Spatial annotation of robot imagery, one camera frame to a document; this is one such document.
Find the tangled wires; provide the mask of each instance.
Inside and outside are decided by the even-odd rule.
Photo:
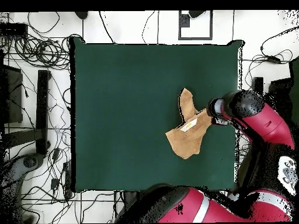
[[[27,39],[16,40],[14,48],[22,60],[34,67],[46,67],[57,70],[68,69],[68,40],[70,37],[79,37],[82,39],[80,35],[72,34],[64,38],[60,44],[57,40],[42,40],[29,35]]]

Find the floor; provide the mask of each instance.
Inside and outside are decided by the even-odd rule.
[[[10,22],[28,22],[28,13],[10,13]],[[106,34],[105,28],[101,22],[99,12],[89,12],[89,16],[82,21],[74,12],[59,12],[59,22],[48,33],[43,36],[49,39],[61,42],[64,37],[70,34],[79,34],[87,43],[111,43],[111,39]],[[274,36],[285,29],[295,27],[299,23],[296,11],[288,10],[214,10],[213,11],[213,38],[210,37],[211,13],[207,12],[198,19],[190,21],[190,27],[181,27],[181,37],[193,37],[193,40],[178,39],[178,19],[179,11],[166,10],[146,10],[136,12],[102,12],[106,28],[116,43],[125,44],[218,44],[226,45],[231,40],[243,40],[245,45],[242,50],[242,87],[248,89],[251,84],[250,76],[245,77],[251,68],[252,76],[264,77],[264,91],[267,92],[269,83],[273,80],[288,78],[290,71],[288,64],[275,65],[267,62],[252,63],[254,56],[261,54],[260,47],[262,43],[271,36]],[[36,12],[30,14],[30,24],[40,32],[49,30],[58,20],[55,12]],[[29,33],[37,36],[31,28]],[[293,58],[299,56],[298,29],[278,36],[267,41],[263,46],[263,52],[267,55],[276,55],[279,52],[289,49],[293,53]],[[290,52],[282,53],[283,60],[291,59]],[[28,98],[23,98],[23,107],[26,109],[31,121],[35,123],[36,115],[36,94],[33,86],[37,86],[38,68],[18,60],[18,55],[11,49],[6,56],[5,63],[10,66],[21,68],[23,72],[23,84],[30,88]],[[62,100],[62,93],[70,87],[69,72],[67,69],[58,71],[50,69],[53,79],[50,84],[50,93],[48,106],[49,111],[49,129],[48,139],[52,143],[50,151],[54,145],[63,137],[64,143],[60,143],[60,148],[66,151],[63,157],[55,165],[56,173],[62,169],[62,164],[70,160],[71,152],[68,149],[70,144],[70,115],[66,105]],[[65,93],[65,100],[70,102],[69,91]],[[23,122],[18,124],[6,125],[6,132],[15,132],[23,129],[31,129],[31,123],[26,113],[23,113]],[[8,150],[7,159],[15,156],[25,145],[20,145]],[[29,145],[20,151],[20,155],[34,152],[35,145]],[[48,172],[46,162],[41,168],[29,173],[22,187],[22,194],[26,194],[33,186],[42,187],[46,192],[50,191],[51,177]],[[51,197],[42,190],[32,189],[31,194],[25,196],[23,207],[40,214],[39,223],[78,223],[82,221],[82,211],[84,213],[83,223],[108,223],[113,220],[114,205],[116,210],[121,210],[123,203],[119,200],[119,194],[113,195],[113,191],[86,191],[77,194],[70,201],[70,205],[62,203],[51,204]],[[57,198],[63,198],[62,190],[58,190]]]

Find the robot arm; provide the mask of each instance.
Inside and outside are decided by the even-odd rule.
[[[213,124],[231,124],[260,149],[236,201],[187,187],[154,190],[137,200],[116,223],[291,221],[298,187],[298,128],[280,117],[253,91],[228,93],[207,107]]]
[[[242,90],[212,99],[208,113],[215,119],[229,121],[251,141],[284,144],[295,149],[287,123],[254,91]]]

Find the black stand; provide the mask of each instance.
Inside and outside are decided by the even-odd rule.
[[[36,129],[17,131],[5,134],[6,149],[36,141],[36,153],[47,154],[48,149],[48,82],[51,79],[49,71],[38,71],[36,100]]]

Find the white floor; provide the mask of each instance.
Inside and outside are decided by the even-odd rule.
[[[249,65],[251,64],[252,58],[258,54],[261,54],[260,47],[262,43],[271,36],[278,34],[285,29],[297,26],[299,21],[296,12],[288,12],[283,10],[214,10],[213,11],[213,39],[212,40],[192,40],[192,41],[182,41],[178,40],[178,14],[179,11],[165,11],[147,10],[140,12],[102,12],[103,20],[106,24],[107,30],[110,33],[112,39],[116,43],[126,43],[126,44],[142,44],[144,40],[146,43],[156,44],[219,44],[226,45],[231,40],[243,40],[245,45],[243,47],[243,61],[242,61],[242,78],[244,89],[248,88],[245,83],[245,75],[248,72]],[[105,32],[103,24],[101,22],[99,12],[89,12],[87,19],[82,21],[79,19],[74,12],[59,12],[60,21],[52,31],[46,33],[44,36],[50,39],[61,40],[70,34],[81,35],[87,43],[110,43],[108,35]],[[27,13],[10,13],[11,22],[26,22],[27,23]],[[43,32],[51,28],[53,24],[57,21],[57,15],[55,12],[37,12],[30,14],[31,25],[37,30]],[[195,24],[191,24],[193,29],[195,29],[196,35],[200,36],[200,24],[197,28],[194,28]],[[37,36],[30,28],[29,33],[31,35]],[[289,49],[293,53],[293,58],[299,56],[299,45],[298,45],[298,29],[292,31],[283,36],[275,37],[263,46],[263,51],[267,55],[276,55],[279,52]],[[13,54],[13,49],[11,51],[11,56],[9,57],[9,65],[21,68],[23,71],[23,84],[26,87],[33,89],[37,87],[37,71],[38,68],[27,64],[24,61],[15,61],[18,55]],[[290,59],[290,53],[284,52],[284,60]],[[48,106],[51,108],[57,104],[55,108],[50,112],[49,119],[49,131],[48,139],[53,144],[61,138],[62,132],[64,131],[64,137],[66,138],[66,143],[70,144],[70,115],[65,107],[62,100],[61,93],[70,87],[69,72],[50,70],[53,74],[54,80],[50,83],[50,93],[53,97],[49,96]],[[276,79],[288,78],[290,76],[290,71],[288,64],[275,65],[268,62],[262,63],[260,66],[252,70],[252,76],[262,76],[264,77],[264,91],[267,92],[269,83]],[[248,76],[246,81],[251,84],[251,78]],[[23,107],[27,110],[32,122],[35,123],[36,118],[36,94],[32,91],[27,91],[29,94],[28,98],[23,98]],[[65,95],[66,101],[70,101],[69,91]],[[23,113],[23,122],[21,124],[10,124],[9,131],[20,131],[21,129],[31,128],[30,121],[26,115]],[[20,145],[10,149],[9,157],[13,157],[17,154],[20,148],[24,145]],[[67,146],[63,143],[60,144],[60,148],[64,149]],[[29,145],[21,150],[20,155],[34,152],[35,145]],[[61,171],[63,162],[66,159],[70,159],[71,152],[67,151],[67,158],[65,155],[56,164],[55,169]],[[29,173],[26,179],[32,178],[33,176],[38,176],[43,174],[46,170],[47,162],[44,162],[41,168]],[[49,176],[48,172],[37,178],[33,178],[29,181],[25,181],[22,193],[27,193],[33,186],[43,186],[45,191],[50,190],[51,177],[47,180]],[[67,213],[60,219],[59,223],[77,223],[76,216],[79,220],[80,210],[82,211],[89,207],[96,196],[100,193],[111,194],[112,191],[87,191],[82,194],[76,195],[72,205],[70,206]],[[59,190],[59,195],[57,198],[63,198],[62,190]],[[37,191],[33,195],[28,195],[23,200],[25,208],[30,208],[32,211],[36,211],[40,214],[39,223],[50,223],[53,218],[67,206],[67,204],[61,204],[59,202],[55,204],[49,204],[51,198],[45,195],[41,190]],[[101,195],[97,198],[95,204],[85,212],[84,223],[106,223],[112,219],[113,215],[113,205],[114,196],[113,195]],[[117,210],[119,211],[122,207],[122,203],[117,203]]]

